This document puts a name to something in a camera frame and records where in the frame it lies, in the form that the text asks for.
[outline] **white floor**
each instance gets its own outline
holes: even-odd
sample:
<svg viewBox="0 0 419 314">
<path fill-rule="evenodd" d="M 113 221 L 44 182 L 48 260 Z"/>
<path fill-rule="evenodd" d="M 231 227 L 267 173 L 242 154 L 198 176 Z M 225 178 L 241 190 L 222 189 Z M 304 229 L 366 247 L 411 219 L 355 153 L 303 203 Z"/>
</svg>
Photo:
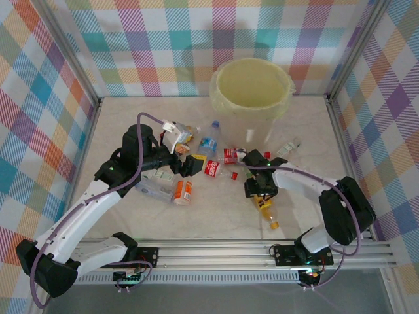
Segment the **white floor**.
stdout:
<svg viewBox="0 0 419 314">
<path fill-rule="evenodd" d="M 100 165 L 121 146 L 123 134 L 136 123 L 141 111 L 195 126 L 210 125 L 215 118 L 208 97 L 105 99 L 75 198 L 84 192 Z M 161 133 L 154 122 L 146 118 L 141 122 L 153 128 L 155 137 Z M 276 121 L 266 149 L 276 151 L 296 135 L 302 145 L 291 160 L 294 164 L 324 177 L 345 176 L 322 97 L 294 97 L 287 113 Z M 131 189 L 100 218 L 86 238 L 104 238 L 122 231 L 136 239 L 293 239 L 321 222 L 317 206 L 298 194 L 281 190 L 274 198 L 280 227 L 271 230 L 245 198 L 244 176 L 241 169 L 238 172 L 237 181 L 212 179 L 203 173 L 192 177 L 192 201 L 184 207 L 162 203 Z"/>
</svg>

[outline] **checkered backdrop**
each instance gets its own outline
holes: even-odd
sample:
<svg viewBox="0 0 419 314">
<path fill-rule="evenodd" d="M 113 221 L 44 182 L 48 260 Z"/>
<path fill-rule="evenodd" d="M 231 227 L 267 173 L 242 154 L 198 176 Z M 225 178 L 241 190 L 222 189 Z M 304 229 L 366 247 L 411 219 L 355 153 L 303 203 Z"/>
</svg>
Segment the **checkered backdrop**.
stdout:
<svg viewBox="0 0 419 314">
<path fill-rule="evenodd" d="M 23 313 L 15 253 L 65 207 L 93 105 L 29 0 L 0 0 L 0 313 Z"/>
<path fill-rule="evenodd" d="M 419 313 L 419 0 L 393 0 L 334 104 Z"/>
<path fill-rule="evenodd" d="M 281 65 L 324 94 L 374 0 L 48 0 L 101 96 L 208 95 L 223 62 Z"/>
</svg>

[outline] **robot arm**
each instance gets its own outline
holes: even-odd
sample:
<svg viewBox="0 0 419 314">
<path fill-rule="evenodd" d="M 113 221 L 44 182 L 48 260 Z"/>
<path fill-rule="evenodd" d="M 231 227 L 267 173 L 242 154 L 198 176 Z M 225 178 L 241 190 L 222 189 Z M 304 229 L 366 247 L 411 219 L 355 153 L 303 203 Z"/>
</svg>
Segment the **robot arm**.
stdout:
<svg viewBox="0 0 419 314">
<path fill-rule="evenodd" d="M 254 176 L 244 185 L 248 198 L 253 195 L 272 198 L 279 188 L 284 188 L 302 194 L 320 206 L 323 223 L 305 232 L 295 241 L 295 252 L 303 262 L 334 243 L 346 246 L 356 238 L 354 220 L 346 204 L 335 189 L 325 182 L 337 188 L 349 201 L 361 232 L 376 219 L 373 209 L 353 178 L 322 178 L 315 181 L 313 177 L 316 176 L 301 171 L 287 160 L 275 158 L 269 161 L 257 150 L 247 154 L 243 162 L 250 166 Z"/>
<path fill-rule="evenodd" d="M 186 128 L 169 122 L 165 122 L 163 128 L 168 131 L 165 135 L 167 138 L 163 138 L 165 145 L 159 146 L 149 126 L 141 124 L 141 139 L 137 136 L 137 126 L 131 126 L 122 138 L 122 147 L 114 151 L 111 158 L 100 167 L 95 173 L 95 180 L 67 213 L 36 241 L 25 239 L 17 246 L 16 252 L 22 268 L 29 275 L 36 256 L 48 244 L 36 265 L 35 282 L 52 297 L 62 295 L 78 277 L 91 270 L 113 262 L 137 259 L 137 242 L 122 232 L 113 234 L 101 243 L 80 249 L 76 249 L 76 246 L 99 218 L 141 180 L 140 174 L 124 188 L 86 203 L 86 200 L 132 179 L 139 164 L 139 140 L 143 144 L 141 171 L 170 166 L 173 173 L 186 177 L 202 169 L 202 160 L 188 156 L 185 162 L 181 162 L 174 153 L 176 143 L 189 135 L 184 131 Z"/>
</svg>

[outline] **bottle cap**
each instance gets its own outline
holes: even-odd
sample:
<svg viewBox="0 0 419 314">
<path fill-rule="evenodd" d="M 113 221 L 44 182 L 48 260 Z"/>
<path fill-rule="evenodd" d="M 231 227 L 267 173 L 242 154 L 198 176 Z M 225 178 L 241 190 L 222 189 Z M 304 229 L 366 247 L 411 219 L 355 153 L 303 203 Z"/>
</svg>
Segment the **bottle cap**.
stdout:
<svg viewBox="0 0 419 314">
<path fill-rule="evenodd" d="M 277 222 L 273 222 L 272 224 L 270 224 L 271 229 L 276 229 L 279 226 L 280 226 L 280 224 L 278 224 Z"/>
</svg>

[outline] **plastic bucket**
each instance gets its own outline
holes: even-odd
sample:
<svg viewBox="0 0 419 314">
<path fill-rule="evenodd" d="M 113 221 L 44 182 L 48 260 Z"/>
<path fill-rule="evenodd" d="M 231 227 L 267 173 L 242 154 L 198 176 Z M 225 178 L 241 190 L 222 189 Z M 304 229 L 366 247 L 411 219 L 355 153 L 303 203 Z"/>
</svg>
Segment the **plastic bucket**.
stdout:
<svg viewBox="0 0 419 314">
<path fill-rule="evenodd" d="M 272 62 L 246 58 L 222 64 L 209 96 L 223 139 L 232 147 L 263 149 L 294 91 L 291 77 Z"/>
</svg>

